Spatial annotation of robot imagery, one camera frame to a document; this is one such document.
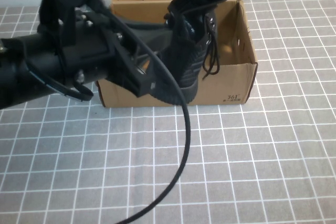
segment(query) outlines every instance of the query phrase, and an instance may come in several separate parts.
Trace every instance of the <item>open cardboard box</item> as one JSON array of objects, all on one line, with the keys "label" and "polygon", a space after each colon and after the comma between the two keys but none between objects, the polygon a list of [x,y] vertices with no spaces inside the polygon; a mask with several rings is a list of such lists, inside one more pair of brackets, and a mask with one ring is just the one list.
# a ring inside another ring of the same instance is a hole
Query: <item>open cardboard box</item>
[{"label": "open cardboard box", "polygon": [[[114,0],[113,12],[127,19],[164,22],[171,0]],[[242,0],[228,0],[216,9],[220,72],[204,81],[199,74],[198,94],[190,105],[246,103],[253,87],[258,63]],[[137,98],[106,80],[98,82],[102,104],[108,108],[168,106],[150,95]]]}]

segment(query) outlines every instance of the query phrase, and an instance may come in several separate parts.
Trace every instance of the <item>black bracket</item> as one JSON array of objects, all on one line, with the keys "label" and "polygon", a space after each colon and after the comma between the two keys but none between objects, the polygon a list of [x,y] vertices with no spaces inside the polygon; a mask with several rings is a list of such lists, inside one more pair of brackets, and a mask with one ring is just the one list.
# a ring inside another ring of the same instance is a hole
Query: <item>black bracket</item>
[{"label": "black bracket", "polygon": [[58,36],[62,46],[76,44],[76,11],[87,0],[42,0],[40,24],[49,33]]}]

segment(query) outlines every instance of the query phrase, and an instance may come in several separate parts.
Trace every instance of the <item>grid mat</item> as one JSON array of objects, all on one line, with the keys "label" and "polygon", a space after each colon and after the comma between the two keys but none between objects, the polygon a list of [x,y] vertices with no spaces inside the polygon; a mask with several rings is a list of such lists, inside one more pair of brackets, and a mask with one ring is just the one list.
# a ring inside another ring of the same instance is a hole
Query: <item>grid mat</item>
[{"label": "grid mat", "polygon": [[[246,105],[193,106],[180,182],[137,223],[336,223],[336,0],[247,0],[259,73]],[[0,37],[38,7],[0,8]],[[0,111],[0,223],[114,223],[170,182],[180,108],[59,95]]]}]

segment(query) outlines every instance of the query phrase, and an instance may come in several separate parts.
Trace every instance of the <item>shoelace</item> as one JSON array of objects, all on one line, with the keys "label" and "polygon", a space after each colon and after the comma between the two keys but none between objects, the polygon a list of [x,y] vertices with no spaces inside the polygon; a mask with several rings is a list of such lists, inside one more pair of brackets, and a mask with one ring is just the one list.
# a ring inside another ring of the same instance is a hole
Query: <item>shoelace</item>
[{"label": "shoelace", "polygon": [[[210,43],[208,45],[208,49],[206,52],[206,57],[203,61],[203,69],[206,72],[206,75],[203,77],[203,80],[207,78],[208,76],[214,76],[215,74],[219,73],[219,70],[221,68],[221,64],[219,62],[219,54],[218,54],[218,44],[217,44],[217,38],[216,38],[216,33],[212,28],[211,20],[208,16],[206,16],[206,28],[207,32],[210,34]],[[209,58],[209,68],[206,68],[206,62],[207,59]],[[216,71],[212,72],[213,68],[215,67],[215,64],[217,64],[217,69]]]}]

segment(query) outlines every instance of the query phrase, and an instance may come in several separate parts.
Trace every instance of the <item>metal screw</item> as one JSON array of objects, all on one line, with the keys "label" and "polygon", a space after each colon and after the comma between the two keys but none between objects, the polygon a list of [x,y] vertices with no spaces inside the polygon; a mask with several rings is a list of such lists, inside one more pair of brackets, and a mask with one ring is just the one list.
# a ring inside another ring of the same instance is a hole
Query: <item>metal screw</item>
[{"label": "metal screw", "polygon": [[76,81],[81,84],[85,82],[85,75],[84,75],[83,70],[78,71],[77,76],[76,76]]},{"label": "metal screw", "polygon": [[122,40],[123,39],[122,33],[117,33],[117,37],[118,37],[119,40]]},{"label": "metal screw", "polygon": [[87,25],[88,27],[91,27],[91,26],[93,26],[93,23],[92,23],[91,21],[86,21],[86,25]]}]

